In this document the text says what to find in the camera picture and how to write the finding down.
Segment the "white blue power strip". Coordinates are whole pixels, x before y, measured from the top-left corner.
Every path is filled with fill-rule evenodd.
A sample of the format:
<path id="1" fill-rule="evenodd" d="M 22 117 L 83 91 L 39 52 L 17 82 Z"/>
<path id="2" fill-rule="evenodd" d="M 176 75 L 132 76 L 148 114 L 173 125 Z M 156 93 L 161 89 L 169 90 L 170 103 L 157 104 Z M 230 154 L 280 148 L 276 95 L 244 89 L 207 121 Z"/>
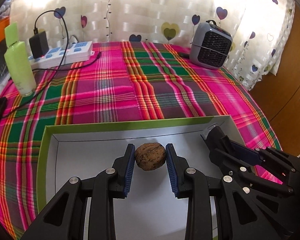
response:
<path id="1" fill-rule="evenodd" d="M 48 69 L 76 62 L 88 61 L 94 55 L 93 43 L 79 42 L 74 43 L 69 49 L 64 50 L 61 47 L 50 49 L 44 56 L 35 59 L 32 55 L 29 56 L 29 62 L 32 69 Z"/>

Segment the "green white cardboard box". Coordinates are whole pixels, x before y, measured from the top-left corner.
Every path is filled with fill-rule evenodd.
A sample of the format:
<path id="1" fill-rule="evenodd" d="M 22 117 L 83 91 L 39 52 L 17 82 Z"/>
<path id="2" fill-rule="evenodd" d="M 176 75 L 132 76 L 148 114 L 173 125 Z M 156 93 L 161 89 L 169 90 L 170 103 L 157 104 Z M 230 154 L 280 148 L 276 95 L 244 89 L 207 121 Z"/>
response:
<path id="1" fill-rule="evenodd" d="M 47 125 L 37 164 L 37 209 L 42 211 L 65 184 L 92 184 L 102 175 L 106 185 L 101 192 L 118 194 L 113 200 L 117 239 L 184 239 L 189 200 L 176 197 L 166 164 L 145 171 L 135 153 L 142 146 L 171 147 L 186 167 L 220 179 L 203 140 L 214 127 L 244 144 L 228 115 Z"/>

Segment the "heart patterned curtain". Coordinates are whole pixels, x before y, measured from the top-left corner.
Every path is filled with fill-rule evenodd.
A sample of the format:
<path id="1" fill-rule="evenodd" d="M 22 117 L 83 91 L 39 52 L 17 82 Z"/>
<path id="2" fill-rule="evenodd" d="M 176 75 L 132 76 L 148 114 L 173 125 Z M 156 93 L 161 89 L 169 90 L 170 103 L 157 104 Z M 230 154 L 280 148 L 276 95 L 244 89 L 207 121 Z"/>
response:
<path id="1" fill-rule="evenodd" d="M 214 20 L 232 36 L 225 68 L 250 90 L 277 73 L 294 14 L 294 0 L 12 0 L 10 21 L 23 41 L 45 30 L 51 47 L 66 35 L 189 47 L 198 24 Z"/>

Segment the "green lotion bottle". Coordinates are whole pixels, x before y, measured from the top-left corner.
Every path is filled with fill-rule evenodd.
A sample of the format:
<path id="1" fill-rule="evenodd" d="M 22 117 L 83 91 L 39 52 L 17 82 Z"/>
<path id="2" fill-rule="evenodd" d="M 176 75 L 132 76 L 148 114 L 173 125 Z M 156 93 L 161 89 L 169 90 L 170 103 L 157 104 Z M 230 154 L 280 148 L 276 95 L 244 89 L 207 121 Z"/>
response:
<path id="1" fill-rule="evenodd" d="M 23 97 L 30 96 L 37 84 L 32 72 L 24 41 L 19 40 L 17 23 L 5 28 L 6 53 L 4 58 L 11 79 Z"/>

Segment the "wooden wardrobe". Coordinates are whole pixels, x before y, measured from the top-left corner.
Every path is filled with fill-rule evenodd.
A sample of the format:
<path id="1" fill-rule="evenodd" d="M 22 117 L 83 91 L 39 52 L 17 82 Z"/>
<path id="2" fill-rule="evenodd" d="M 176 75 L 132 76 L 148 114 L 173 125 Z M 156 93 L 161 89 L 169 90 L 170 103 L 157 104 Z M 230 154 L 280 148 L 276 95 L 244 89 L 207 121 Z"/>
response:
<path id="1" fill-rule="evenodd" d="M 262 109 L 283 151 L 300 154 L 300 8 L 276 75 L 263 77 L 250 94 Z"/>

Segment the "black power adapter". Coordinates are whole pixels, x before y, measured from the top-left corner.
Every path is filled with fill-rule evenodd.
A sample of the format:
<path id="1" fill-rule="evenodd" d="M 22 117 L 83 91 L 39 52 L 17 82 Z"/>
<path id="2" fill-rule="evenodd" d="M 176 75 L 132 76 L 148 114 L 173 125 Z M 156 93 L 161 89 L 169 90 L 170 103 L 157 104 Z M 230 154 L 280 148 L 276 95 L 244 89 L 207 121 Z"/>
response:
<path id="1" fill-rule="evenodd" d="M 44 56 L 49 51 L 46 31 L 34 34 L 30 39 L 30 48 L 34 59 Z"/>

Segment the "brown walnut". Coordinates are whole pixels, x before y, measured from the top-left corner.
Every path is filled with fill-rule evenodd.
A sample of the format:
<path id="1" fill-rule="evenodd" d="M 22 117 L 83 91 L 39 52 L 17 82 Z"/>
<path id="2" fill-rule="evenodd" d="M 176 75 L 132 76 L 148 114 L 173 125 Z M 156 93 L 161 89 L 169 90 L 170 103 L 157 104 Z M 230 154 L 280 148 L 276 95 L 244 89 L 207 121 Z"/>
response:
<path id="1" fill-rule="evenodd" d="M 136 164 L 144 171 L 153 171 L 162 167 L 166 161 L 166 150 L 158 142 L 140 145 L 134 153 Z"/>

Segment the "grey portable heater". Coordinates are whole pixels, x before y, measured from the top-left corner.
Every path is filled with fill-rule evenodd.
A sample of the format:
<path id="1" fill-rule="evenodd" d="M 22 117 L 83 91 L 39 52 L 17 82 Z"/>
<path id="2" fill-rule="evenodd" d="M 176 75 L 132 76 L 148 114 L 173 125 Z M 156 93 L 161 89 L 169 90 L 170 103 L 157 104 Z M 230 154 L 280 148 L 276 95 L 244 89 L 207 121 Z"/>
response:
<path id="1" fill-rule="evenodd" d="M 225 63 L 232 36 L 214 20 L 198 24 L 190 48 L 190 62 L 207 69 L 219 69 Z"/>

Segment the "black rectangular device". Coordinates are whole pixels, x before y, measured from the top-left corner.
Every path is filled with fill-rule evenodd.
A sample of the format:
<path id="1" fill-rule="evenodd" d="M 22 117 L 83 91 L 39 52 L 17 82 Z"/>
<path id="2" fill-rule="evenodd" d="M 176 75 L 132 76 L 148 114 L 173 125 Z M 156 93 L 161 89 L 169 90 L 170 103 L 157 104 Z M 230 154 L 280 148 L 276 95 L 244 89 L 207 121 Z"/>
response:
<path id="1" fill-rule="evenodd" d="M 207 138 L 207 136 L 209 135 L 209 133 L 210 133 L 215 127 L 218 127 L 218 124 L 217 124 L 217 123 L 214 123 L 214 124 L 211 124 L 210 126 L 207 126 L 207 127 L 203 130 L 203 132 L 202 132 L 203 137 Z"/>

